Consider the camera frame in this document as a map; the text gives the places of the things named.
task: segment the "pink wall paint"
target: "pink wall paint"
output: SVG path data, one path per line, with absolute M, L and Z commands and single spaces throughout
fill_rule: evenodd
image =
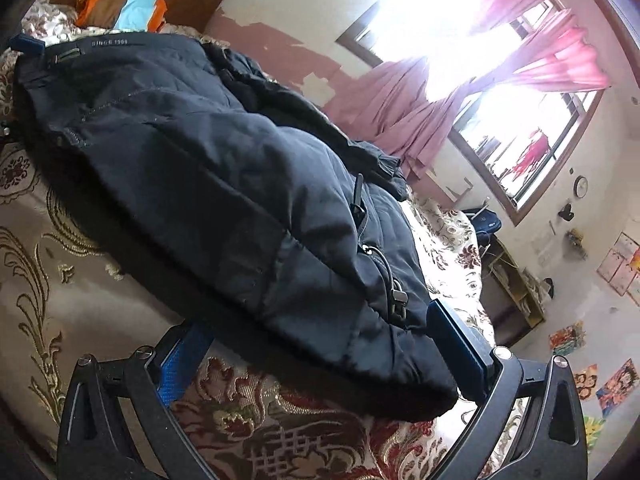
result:
M 254 58 L 261 68 L 283 85 L 299 89 L 311 73 L 327 79 L 334 90 L 351 81 L 333 59 L 302 46 L 300 41 L 264 23 L 239 25 L 219 9 L 206 34 L 228 41 L 231 48 Z

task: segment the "drawstring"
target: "drawstring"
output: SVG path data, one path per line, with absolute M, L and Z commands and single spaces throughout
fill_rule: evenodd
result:
M 388 291 L 390 305 L 388 311 L 389 319 L 392 320 L 397 317 L 400 321 L 406 320 L 406 304 L 409 302 L 409 296 L 402 290 L 401 283 L 394 278 L 391 266 L 386 260 L 384 253 L 379 248 L 368 245 L 363 245 L 362 250 L 369 256 L 373 256 L 373 253 L 376 253 L 384 263 L 386 272 L 389 275 L 389 283 L 391 286 L 391 291 Z

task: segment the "metal screw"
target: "metal screw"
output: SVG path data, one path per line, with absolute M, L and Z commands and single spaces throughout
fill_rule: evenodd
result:
M 81 358 L 78 359 L 78 366 L 87 366 L 93 357 L 89 354 L 84 354 Z
M 497 346 L 496 348 L 494 348 L 494 354 L 500 359 L 505 359 L 505 360 L 511 359 L 511 357 L 513 356 L 513 354 L 511 353 L 511 350 L 509 350 L 504 346 Z
M 136 358 L 144 361 L 154 354 L 154 348 L 149 345 L 141 346 L 136 350 Z
M 554 364 L 561 367 L 561 368 L 567 368 L 569 363 L 567 362 L 567 360 L 562 357 L 557 355 L 556 357 L 554 357 Z

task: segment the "clock face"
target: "clock face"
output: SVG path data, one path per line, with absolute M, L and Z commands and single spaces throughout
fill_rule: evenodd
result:
M 575 179 L 574 195 L 577 198 L 584 198 L 589 190 L 589 183 L 585 176 L 579 176 Z

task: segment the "bedspread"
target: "bedspread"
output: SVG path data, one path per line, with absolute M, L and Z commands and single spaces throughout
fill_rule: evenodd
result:
M 73 12 L 38 0 L 22 26 L 47 44 L 108 32 L 75 27 Z M 163 32 L 214 41 L 188 27 L 169 25 Z M 17 56 L 6 51 L 0 57 L 0 120 L 11 118 Z M 126 358 L 180 320 L 82 233 L 20 144 L 0 150 L 0 394 L 54 455 L 78 356 Z M 459 315 L 494 344 L 478 301 L 481 263 L 467 218 L 413 199 L 402 209 L 432 297 L 464 299 Z M 461 398 L 437 420 L 415 424 L 356 416 L 287 388 L 216 343 L 172 406 L 200 453 L 229 480 L 425 478 L 475 408 Z M 523 408 L 519 400 L 484 475 L 499 467 Z M 144 439 L 132 432 L 152 463 Z

